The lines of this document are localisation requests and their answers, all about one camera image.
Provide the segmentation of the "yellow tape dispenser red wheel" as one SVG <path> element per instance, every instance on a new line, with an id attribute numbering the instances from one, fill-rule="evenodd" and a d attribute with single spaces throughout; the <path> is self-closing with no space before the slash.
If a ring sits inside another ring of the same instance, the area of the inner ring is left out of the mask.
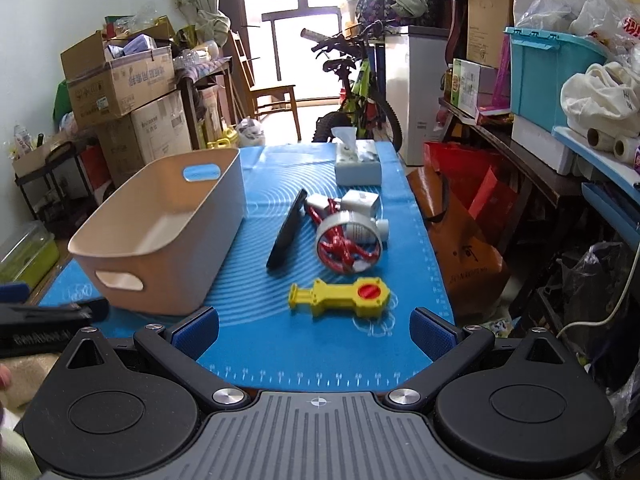
<path id="1" fill-rule="evenodd" d="M 350 284 L 330 284 L 317 278 L 311 288 L 293 284 L 288 306 L 307 306 L 312 316 L 326 311 L 348 311 L 356 318 L 379 318 L 390 301 L 390 289 L 380 278 L 358 278 Z"/>

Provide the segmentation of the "beige plastic storage bin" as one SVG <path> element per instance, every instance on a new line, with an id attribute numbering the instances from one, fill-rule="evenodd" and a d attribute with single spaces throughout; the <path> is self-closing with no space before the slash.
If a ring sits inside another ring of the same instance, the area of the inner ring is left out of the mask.
<path id="1" fill-rule="evenodd" d="M 245 205 L 236 148 L 166 156 L 121 185 L 67 249 L 112 306 L 183 316 L 204 304 Z"/>

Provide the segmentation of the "black remote control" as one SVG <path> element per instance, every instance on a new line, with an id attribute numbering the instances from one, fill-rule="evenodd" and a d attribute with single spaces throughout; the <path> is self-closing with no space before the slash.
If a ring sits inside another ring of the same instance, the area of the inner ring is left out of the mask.
<path id="1" fill-rule="evenodd" d="M 284 265 L 286 257 L 288 256 L 288 251 L 296 237 L 296 233 L 300 225 L 300 218 L 302 218 L 302 209 L 307 196 L 307 191 L 304 188 L 301 188 L 297 193 L 295 200 L 293 200 L 292 205 L 288 208 L 288 214 L 281 224 L 280 231 L 273 243 L 266 263 L 268 271 L 277 270 Z"/>

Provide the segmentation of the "white cube charger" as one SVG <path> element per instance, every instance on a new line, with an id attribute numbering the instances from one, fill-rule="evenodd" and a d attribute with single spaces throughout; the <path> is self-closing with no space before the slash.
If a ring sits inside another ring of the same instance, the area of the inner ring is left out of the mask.
<path id="1" fill-rule="evenodd" d="M 378 193 L 351 188 L 340 199 L 340 209 L 358 212 L 358 214 L 363 214 L 368 218 L 375 218 L 380 210 L 380 196 Z"/>

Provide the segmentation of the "green lidded food container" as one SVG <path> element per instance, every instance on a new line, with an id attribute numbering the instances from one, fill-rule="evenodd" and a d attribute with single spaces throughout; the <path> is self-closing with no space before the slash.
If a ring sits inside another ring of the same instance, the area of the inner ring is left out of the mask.
<path id="1" fill-rule="evenodd" d="M 33 290 L 60 258 L 55 237 L 40 221 L 23 224 L 1 245 L 1 284 Z"/>

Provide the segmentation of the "brown paper bag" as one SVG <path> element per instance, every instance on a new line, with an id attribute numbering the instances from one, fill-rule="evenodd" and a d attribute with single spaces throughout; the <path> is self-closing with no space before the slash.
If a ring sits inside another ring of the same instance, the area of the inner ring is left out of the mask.
<path id="1" fill-rule="evenodd" d="M 488 318 L 509 279 L 500 252 L 465 209 L 446 177 L 430 166 L 408 174 L 457 318 Z"/>

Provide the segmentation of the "black metal shelf rack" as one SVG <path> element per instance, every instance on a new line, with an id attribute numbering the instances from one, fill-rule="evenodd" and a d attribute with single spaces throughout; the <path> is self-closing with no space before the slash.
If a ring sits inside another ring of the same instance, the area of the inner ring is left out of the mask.
<path id="1" fill-rule="evenodd" d="M 70 160 L 74 163 L 84 187 L 84 195 L 80 197 L 70 196 L 62 179 L 55 174 L 55 170 Z M 38 203 L 33 203 L 27 193 L 26 185 L 38 180 L 43 180 L 46 192 Z M 16 174 L 14 183 L 20 190 L 32 218 L 40 221 L 59 240 L 71 238 L 98 208 L 98 202 L 82 166 L 78 148 L 72 141 L 62 143 L 51 154 L 47 154 L 41 168 L 23 177 Z"/>

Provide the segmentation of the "blue silicone table mat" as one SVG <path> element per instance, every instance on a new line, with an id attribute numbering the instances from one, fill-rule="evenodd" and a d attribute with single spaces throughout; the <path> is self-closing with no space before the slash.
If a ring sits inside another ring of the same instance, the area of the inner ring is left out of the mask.
<path id="1" fill-rule="evenodd" d="M 451 318 L 434 250 L 404 167 L 392 144 L 378 144 L 381 216 L 390 237 L 371 275 L 390 289 L 376 320 L 340 312 L 313 316 L 291 309 L 292 285 L 338 281 L 314 253 L 314 225 L 304 220 L 285 263 L 269 271 L 268 256 L 288 208 L 300 191 L 340 197 L 331 144 L 244 148 L 245 218 L 206 304 L 219 316 L 219 335 L 201 364 L 244 388 L 304 391 L 385 391 L 427 366 L 411 341 L 409 318 L 418 307 Z"/>

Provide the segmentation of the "red shopping bag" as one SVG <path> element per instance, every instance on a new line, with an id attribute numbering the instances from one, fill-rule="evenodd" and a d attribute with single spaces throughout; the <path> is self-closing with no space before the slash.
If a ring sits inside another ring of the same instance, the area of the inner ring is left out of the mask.
<path id="1" fill-rule="evenodd" d="M 474 220 L 506 220 L 518 193 L 511 186 L 513 165 L 496 151 L 452 142 L 426 142 L 424 157 L 450 183 Z"/>

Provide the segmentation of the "white tissue box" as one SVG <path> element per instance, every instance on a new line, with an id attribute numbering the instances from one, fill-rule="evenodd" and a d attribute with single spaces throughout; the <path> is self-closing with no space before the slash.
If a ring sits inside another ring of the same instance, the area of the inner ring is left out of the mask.
<path id="1" fill-rule="evenodd" d="M 355 127 L 333 127 L 337 140 L 334 162 L 335 181 L 339 186 L 381 186 L 382 165 L 373 140 L 357 138 Z"/>

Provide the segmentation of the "lower stacked cardboard box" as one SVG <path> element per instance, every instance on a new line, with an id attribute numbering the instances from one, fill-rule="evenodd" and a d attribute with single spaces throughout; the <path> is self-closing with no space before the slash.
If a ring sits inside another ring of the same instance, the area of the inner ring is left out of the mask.
<path id="1" fill-rule="evenodd" d="M 178 90 L 97 126 L 96 134 L 115 186 L 154 160 L 192 151 Z"/>

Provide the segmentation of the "yellow oil jug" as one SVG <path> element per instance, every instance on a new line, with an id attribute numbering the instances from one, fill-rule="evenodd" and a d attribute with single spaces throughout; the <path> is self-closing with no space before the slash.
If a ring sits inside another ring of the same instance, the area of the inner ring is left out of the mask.
<path id="1" fill-rule="evenodd" d="M 216 140 L 207 142 L 208 148 L 238 148 L 239 146 L 239 133 L 231 127 L 227 127 L 222 130 L 220 136 L 218 136 Z"/>

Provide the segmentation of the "wooden chair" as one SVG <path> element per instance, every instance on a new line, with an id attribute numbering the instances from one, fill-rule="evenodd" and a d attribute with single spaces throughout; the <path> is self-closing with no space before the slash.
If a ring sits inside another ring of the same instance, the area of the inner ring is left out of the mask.
<path id="1" fill-rule="evenodd" d="M 234 70 L 240 77 L 240 88 L 248 105 L 248 116 L 258 119 L 260 116 L 290 112 L 293 116 L 296 139 L 300 142 L 302 132 L 294 84 L 284 84 L 282 81 L 275 84 L 258 84 L 240 34 L 230 29 L 228 37 Z"/>

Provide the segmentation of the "green black bicycle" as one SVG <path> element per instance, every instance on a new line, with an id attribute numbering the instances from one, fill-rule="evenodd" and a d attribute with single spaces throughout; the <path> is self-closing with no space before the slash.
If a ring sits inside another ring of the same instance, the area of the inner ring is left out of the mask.
<path id="1" fill-rule="evenodd" d="M 401 125 L 383 96 L 368 55 L 370 40 L 383 36 L 388 24 L 390 21 L 376 20 L 351 37 L 346 37 L 342 32 L 324 36 L 308 28 L 300 31 L 302 38 L 314 42 L 311 51 L 316 55 L 332 51 L 341 55 L 339 58 L 328 58 L 322 65 L 325 73 L 334 73 L 341 81 L 344 96 L 337 110 L 317 119 L 312 137 L 314 142 L 333 142 L 333 129 L 337 127 L 355 127 L 358 139 L 373 140 L 373 129 L 382 128 L 382 121 L 386 120 L 390 127 L 390 143 L 396 153 L 400 151 Z"/>

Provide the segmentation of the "top open cardboard box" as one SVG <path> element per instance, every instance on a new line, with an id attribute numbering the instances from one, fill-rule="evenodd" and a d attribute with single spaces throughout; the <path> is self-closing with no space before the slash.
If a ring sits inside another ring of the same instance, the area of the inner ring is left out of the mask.
<path id="1" fill-rule="evenodd" d="M 107 41 L 98 30 L 61 53 L 77 125 L 122 118 L 176 88 L 171 48 L 149 35 Z"/>

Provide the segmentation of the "green white carton box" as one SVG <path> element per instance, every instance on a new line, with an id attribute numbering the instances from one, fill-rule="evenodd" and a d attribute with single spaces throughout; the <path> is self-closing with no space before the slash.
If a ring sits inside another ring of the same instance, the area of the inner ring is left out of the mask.
<path id="1" fill-rule="evenodd" d="M 455 58 L 452 63 L 450 103 L 475 117 L 481 106 L 491 104 L 498 70 Z"/>

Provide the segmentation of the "white chest freezer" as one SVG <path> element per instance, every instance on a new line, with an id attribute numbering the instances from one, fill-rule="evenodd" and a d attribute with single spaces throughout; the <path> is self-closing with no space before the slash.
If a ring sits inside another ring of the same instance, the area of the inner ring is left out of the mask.
<path id="1" fill-rule="evenodd" d="M 399 155 L 406 166 L 421 166 L 423 144 L 440 139 L 436 116 L 447 39 L 446 29 L 416 25 L 395 28 L 385 37 L 386 101 L 400 123 Z"/>

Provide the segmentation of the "teal plastic storage crate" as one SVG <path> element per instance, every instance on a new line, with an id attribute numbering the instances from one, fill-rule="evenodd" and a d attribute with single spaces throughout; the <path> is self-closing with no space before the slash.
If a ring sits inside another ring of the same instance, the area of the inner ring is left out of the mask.
<path id="1" fill-rule="evenodd" d="M 593 39 L 543 29 L 507 27 L 511 52 L 511 110 L 540 128 L 565 126 L 560 93 L 568 78 L 594 63 L 604 64 L 608 50 Z"/>

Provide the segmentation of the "tall leaning cardboard box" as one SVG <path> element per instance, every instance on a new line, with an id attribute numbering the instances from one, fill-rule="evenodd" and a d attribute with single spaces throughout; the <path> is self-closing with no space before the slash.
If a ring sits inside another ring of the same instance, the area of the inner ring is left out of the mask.
<path id="1" fill-rule="evenodd" d="M 466 58 L 498 68 L 504 30 L 513 24 L 513 0 L 468 0 Z"/>

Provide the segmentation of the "white plastic bag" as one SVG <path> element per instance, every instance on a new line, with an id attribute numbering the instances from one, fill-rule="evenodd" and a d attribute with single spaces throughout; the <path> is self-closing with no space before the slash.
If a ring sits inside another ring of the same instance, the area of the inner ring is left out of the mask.
<path id="1" fill-rule="evenodd" d="M 639 0 L 514 0 L 514 25 L 592 37 L 616 54 L 639 43 Z"/>

